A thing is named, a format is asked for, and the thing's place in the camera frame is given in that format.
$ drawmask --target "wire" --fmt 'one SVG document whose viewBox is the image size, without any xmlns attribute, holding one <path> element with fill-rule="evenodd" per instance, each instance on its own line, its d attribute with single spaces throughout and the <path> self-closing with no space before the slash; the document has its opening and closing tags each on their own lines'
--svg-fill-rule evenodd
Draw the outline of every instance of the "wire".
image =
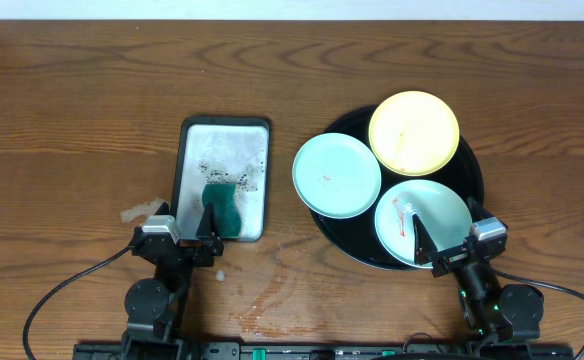
<svg viewBox="0 0 584 360">
<path fill-rule="evenodd" d="M 494 275 L 500 276 L 502 278 L 509 279 L 509 280 L 513 280 L 513 281 L 518 281 L 520 283 L 524 283 L 524 284 L 528 284 L 528 285 L 541 286 L 541 287 L 544 287 L 544 288 L 548 288 L 548 289 L 560 291 L 562 293 L 566 293 L 566 294 L 569 294 L 569 295 L 572 295 L 572 296 L 576 296 L 579 299 L 581 299 L 581 300 L 584 301 L 584 294 L 581 294 L 578 291 L 574 291 L 572 289 L 568 289 L 568 288 L 565 288 L 563 286 L 558 286 L 558 285 L 554 285 L 554 284 L 550 284 L 550 283 L 545 283 L 545 282 L 536 281 L 536 280 L 530 280 L 530 279 L 526 279 L 526 278 L 522 278 L 522 277 L 518 277 L 518 276 L 506 274 L 506 273 L 504 273 L 502 271 L 493 269 L 487 263 L 483 263 L 483 267 L 485 269 L 487 269 L 488 271 L 491 271 Z M 584 356 L 584 344 L 583 344 L 583 347 L 581 348 L 581 350 L 574 357 L 574 360 L 580 360 L 581 358 L 583 358 L 583 356 Z"/>
<path fill-rule="evenodd" d="M 410 341 L 412 341 L 412 338 L 415 337 L 415 336 L 419 336 L 419 335 L 427 336 L 432 341 L 434 341 L 434 338 L 430 334 L 428 334 L 428 333 L 424 333 L 424 332 L 414 333 L 414 334 L 410 335 L 410 337 L 407 340 L 405 340 L 405 343 L 403 343 L 403 353 L 404 354 L 407 354 L 407 352 L 408 352 L 408 345 L 410 344 Z M 445 351 L 443 351 L 443 349 L 441 349 L 439 347 L 439 344 L 434 344 L 434 345 L 436 346 L 436 348 L 439 350 L 440 353 L 444 353 L 445 352 Z"/>
<path fill-rule="evenodd" d="M 112 256 L 111 258 L 109 258 L 109 259 L 107 259 L 107 260 L 105 260 L 97 265 L 94 265 L 93 267 L 91 267 L 83 272 L 80 272 L 80 273 L 72 276 L 71 278 L 65 280 L 64 282 L 57 285 L 54 289 L 52 289 L 47 295 L 45 295 L 43 297 L 43 299 L 41 299 L 41 301 L 39 301 L 38 304 L 36 304 L 34 309 L 32 309 L 30 316 L 28 316 L 28 320 L 25 322 L 25 326 L 23 326 L 23 349 L 25 349 L 25 354 L 28 356 L 29 360 L 36 360 L 36 358 L 34 357 L 34 354 L 32 353 L 32 349 L 30 348 L 30 342 L 28 340 L 28 333 L 30 332 L 30 325 L 32 325 L 32 321 L 34 320 L 36 313 L 38 313 L 39 310 L 41 310 L 41 307 L 43 306 L 43 304 L 45 304 L 46 301 L 50 300 L 52 295 L 56 294 L 59 290 L 63 289 L 68 284 L 74 282 L 75 280 L 78 280 L 78 279 L 84 277 L 85 275 L 91 274 L 91 273 L 99 270 L 100 268 L 102 268 L 106 265 L 109 265 L 112 261 L 120 258 L 123 254 L 128 252 L 128 250 L 130 250 L 130 249 L 126 247 L 125 249 L 114 254 L 114 256 Z"/>
</svg>

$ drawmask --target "yellow plate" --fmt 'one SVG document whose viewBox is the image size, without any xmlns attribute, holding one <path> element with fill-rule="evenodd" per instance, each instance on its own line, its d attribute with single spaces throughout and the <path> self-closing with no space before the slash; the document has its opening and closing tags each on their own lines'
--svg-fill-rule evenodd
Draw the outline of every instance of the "yellow plate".
<svg viewBox="0 0 584 360">
<path fill-rule="evenodd" d="M 459 123 L 438 97 L 406 91 L 376 109 L 368 131 L 374 155 L 386 168 L 407 176 L 433 173 L 459 145 Z"/>
</svg>

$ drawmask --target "wooden table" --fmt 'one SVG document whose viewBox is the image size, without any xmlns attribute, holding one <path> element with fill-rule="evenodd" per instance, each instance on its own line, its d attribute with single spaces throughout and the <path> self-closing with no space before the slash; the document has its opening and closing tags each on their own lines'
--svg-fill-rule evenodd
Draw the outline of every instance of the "wooden table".
<svg viewBox="0 0 584 360">
<path fill-rule="evenodd" d="M 299 147 L 339 115 L 407 89 L 444 99 L 510 225 L 495 268 L 584 292 L 584 23 L 1 22 L 0 359 L 23 359 L 32 307 L 127 244 L 120 212 L 171 195 L 193 114 L 272 121 L 265 236 L 199 269 L 200 339 L 401 343 L 468 333 L 451 276 L 359 264 L 292 185 Z M 126 255 L 50 300 L 40 359 L 119 339 L 153 267 Z M 218 270 L 226 279 L 215 281 Z M 584 302 L 544 290 L 544 342 L 584 341 Z"/>
</svg>

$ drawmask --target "plate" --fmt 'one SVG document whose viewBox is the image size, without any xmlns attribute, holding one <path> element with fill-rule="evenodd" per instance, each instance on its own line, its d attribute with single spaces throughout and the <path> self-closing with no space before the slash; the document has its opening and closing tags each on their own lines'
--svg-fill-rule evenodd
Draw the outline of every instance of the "plate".
<svg viewBox="0 0 584 360">
<path fill-rule="evenodd" d="M 332 125 L 326 133 L 343 133 L 350 135 L 369 147 L 368 126 L 370 118 L 377 106 L 368 106 L 348 113 Z M 420 177 L 408 177 L 381 168 L 381 193 L 392 186 L 407 180 L 427 179 L 441 183 L 461 199 L 472 196 L 483 204 L 483 177 L 479 164 L 472 150 L 463 137 L 459 138 L 459 146 L 452 159 L 439 171 Z M 353 259 L 366 265 L 387 270 L 413 270 L 413 266 L 402 263 L 390 255 L 376 235 L 374 228 L 373 204 L 367 211 L 346 220 L 331 219 L 311 211 L 314 222 L 325 237 L 337 248 Z"/>
<path fill-rule="evenodd" d="M 340 133 L 306 142 L 294 158 L 294 187 L 314 212 L 333 219 L 357 216 L 381 190 L 381 167 L 361 141 Z"/>
<path fill-rule="evenodd" d="M 409 180 L 386 191 L 374 213 L 381 245 L 398 260 L 423 269 L 432 269 L 432 264 L 414 263 L 413 214 L 419 216 L 440 250 L 463 244 L 472 225 L 470 209 L 465 202 L 437 182 Z"/>
<path fill-rule="evenodd" d="M 372 151 L 388 169 L 421 176 L 442 168 L 459 145 L 452 109 L 422 91 L 404 91 L 385 100 L 370 120 Z"/>
</svg>

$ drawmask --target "sponge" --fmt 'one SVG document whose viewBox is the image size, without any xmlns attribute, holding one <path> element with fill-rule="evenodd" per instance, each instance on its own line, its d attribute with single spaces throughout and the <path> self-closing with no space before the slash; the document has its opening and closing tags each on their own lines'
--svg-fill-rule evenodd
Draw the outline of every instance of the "sponge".
<svg viewBox="0 0 584 360">
<path fill-rule="evenodd" d="M 207 184 L 201 195 L 203 208 L 214 204 L 214 223 L 224 239 L 236 239 L 241 234 L 241 216 L 234 203 L 236 190 L 236 184 Z"/>
</svg>

